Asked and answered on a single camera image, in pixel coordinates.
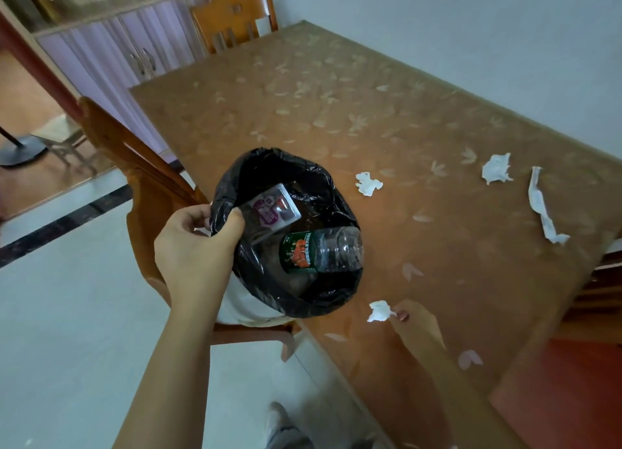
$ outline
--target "white wall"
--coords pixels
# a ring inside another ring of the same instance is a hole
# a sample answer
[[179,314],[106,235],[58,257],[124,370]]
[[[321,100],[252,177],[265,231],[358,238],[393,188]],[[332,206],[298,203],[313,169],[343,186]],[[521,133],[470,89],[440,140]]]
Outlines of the white wall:
[[622,0],[274,0],[622,158]]

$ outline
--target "chair backrest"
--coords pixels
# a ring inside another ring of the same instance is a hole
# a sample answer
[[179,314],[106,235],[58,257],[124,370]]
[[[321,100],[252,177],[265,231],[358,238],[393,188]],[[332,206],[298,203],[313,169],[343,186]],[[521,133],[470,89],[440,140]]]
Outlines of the chair backrest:
[[84,134],[126,176],[129,171],[139,168],[171,189],[181,189],[193,195],[192,187],[180,174],[110,113],[88,97],[80,98],[78,103],[84,114]]
[[169,189],[142,169],[131,169],[126,175],[133,193],[132,210],[127,217],[128,234],[138,269],[170,306],[170,293],[156,265],[154,242],[175,211],[198,202],[190,195]]
[[207,50],[216,53],[214,36],[222,35],[225,44],[233,47],[229,31],[238,44],[250,41],[251,35],[259,37],[256,20],[268,16],[270,29],[279,29],[272,0],[212,0],[204,6],[191,9],[192,18],[203,36]]

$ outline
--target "cabinet handle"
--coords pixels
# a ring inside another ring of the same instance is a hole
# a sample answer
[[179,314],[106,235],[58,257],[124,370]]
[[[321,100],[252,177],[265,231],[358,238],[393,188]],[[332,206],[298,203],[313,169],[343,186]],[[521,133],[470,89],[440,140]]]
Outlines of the cabinet handle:
[[145,49],[144,47],[143,47],[143,52],[147,56],[147,58],[149,58],[149,61],[151,62],[151,69],[153,71],[155,71],[156,70],[156,60],[151,55],[151,52],[147,51],[147,49]]
[[140,59],[138,59],[133,52],[129,53],[129,57],[132,58],[132,60],[134,62],[136,62],[136,66],[138,67],[138,70],[140,71],[142,76],[145,76],[145,66],[143,65],[142,61]]

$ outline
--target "black garbage bag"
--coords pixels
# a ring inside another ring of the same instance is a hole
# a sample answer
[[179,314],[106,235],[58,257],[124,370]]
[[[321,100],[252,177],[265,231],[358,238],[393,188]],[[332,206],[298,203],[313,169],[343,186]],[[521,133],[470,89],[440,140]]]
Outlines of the black garbage bag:
[[[303,214],[291,225],[292,232],[359,227],[326,169],[280,149],[258,148],[240,156],[220,179],[212,203],[212,234],[220,231],[234,207],[279,183],[285,185]],[[252,295],[292,318],[310,318],[336,310],[356,293],[363,274],[362,269],[318,273],[317,279],[296,296],[282,281],[275,280],[257,250],[244,238],[235,251],[233,272]]]

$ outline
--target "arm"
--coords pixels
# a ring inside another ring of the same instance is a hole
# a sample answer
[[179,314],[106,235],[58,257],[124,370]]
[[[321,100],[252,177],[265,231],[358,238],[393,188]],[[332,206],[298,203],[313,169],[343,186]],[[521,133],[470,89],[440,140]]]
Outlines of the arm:
[[458,447],[526,449],[488,399],[482,396],[447,355],[436,318],[420,303],[405,300],[391,324],[408,351],[430,374]]
[[206,205],[179,210],[155,240],[172,306],[114,449],[202,445],[212,330],[244,230],[234,209],[215,236],[192,233],[209,213]]

